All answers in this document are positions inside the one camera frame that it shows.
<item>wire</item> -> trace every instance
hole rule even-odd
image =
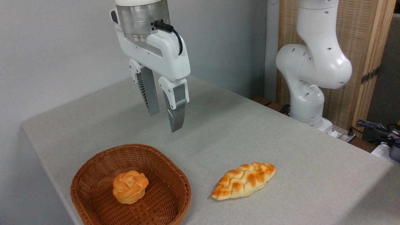
[[[357,120],[356,124],[357,124],[357,127],[369,128],[369,130],[367,130],[367,131],[370,131],[373,129],[380,134],[388,135],[390,137],[394,137],[394,136],[400,137],[400,135],[389,131],[381,123],[372,123],[370,121],[365,121],[365,120],[359,119],[359,120]]]
[[[388,144],[392,144],[392,145],[396,146],[397,148],[400,148],[400,146],[397,145],[398,143],[396,141],[391,141],[390,139],[382,139],[382,138],[374,137],[374,136],[371,136],[371,135],[369,135],[369,134],[367,134],[365,132],[362,132],[362,131],[354,128],[354,127],[350,127],[350,128],[352,128],[353,130],[355,130],[355,131],[357,131],[357,132],[359,132],[359,133],[361,133],[361,134],[363,134],[363,135],[365,135],[365,136],[367,136],[369,138],[372,138],[372,139],[375,139],[375,140],[378,140],[378,141],[381,141],[381,142],[386,142]]]
[[[174,29],[174,27],[171,26],[170,24],[164,23],[163,20],[154,21],[154,23],[152,23],[152,25],[153,24],[157,29],[160,29],[160,30],[163,30],[163,31],[166,31],[166,32],[169,32],[169,33],[173,32],[176,35],[176,37],[178,38],[178,42],[179,42],[179,54],[178,55],[180,56],[182,54],[182,51],[183,51],[182,39],[180,38],[178,32]]]
[[[175,35],[176,35],[176,37],[178,38],[178,41],[179,41],[179,56],[182,54],[182,51],[183,51],[183,44],[182,44],[182,39],[180,39],[180,36],[179,36],[179,34],[178,34],[178,32],[174,29],[173,31],[172,31]]]

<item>metal cylinder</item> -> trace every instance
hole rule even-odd
[[[145,42],[149,34],[157,32],[153,22],[163,20],[170,23],[167,0],[144,6],[118,6],[118,16],[125,38],[130,41]]]

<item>wicker basket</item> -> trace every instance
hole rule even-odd
[[[137,202],[119,203],[112,181],[136,170],[149,180]],[[179,224],[192,191],[185,174],[157,149],[140,144],[117,146],[89,159],[76,173],[71,198],[85,225]]]

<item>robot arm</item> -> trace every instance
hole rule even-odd
[[[170,22],[167,0],[115,0],[110,11],[121,48],[131,59],[129,67],[150,112],[160,112],[153,72],[161,75],[172,132],[183,126],[189,102],[190,64],[183,39]]]
[[[352,66],[336,38],[339,0],[300,0],[297,33],[308,47],[301,67],[302,80],[323,88],[342,88]]]
[[[300,0],[297,32],[307,46],[286,45],[276,57],[290,91],[290,117],[329,134],[332,123],[322,117],[324,94],[318,86],[342,88],[352,74],[336,37],[338,3]]]

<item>bread roll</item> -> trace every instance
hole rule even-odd
[[[144,196],[144,190],[148,184],[149,181],[144,173],[131,170],[119,174],[114,179],[112,193],[120,203],[132,204]]]
[[[210,197],[225,200],[249,196],[263,188],[275,171],[275,166],[268,163],[241,165],[225,173]]]

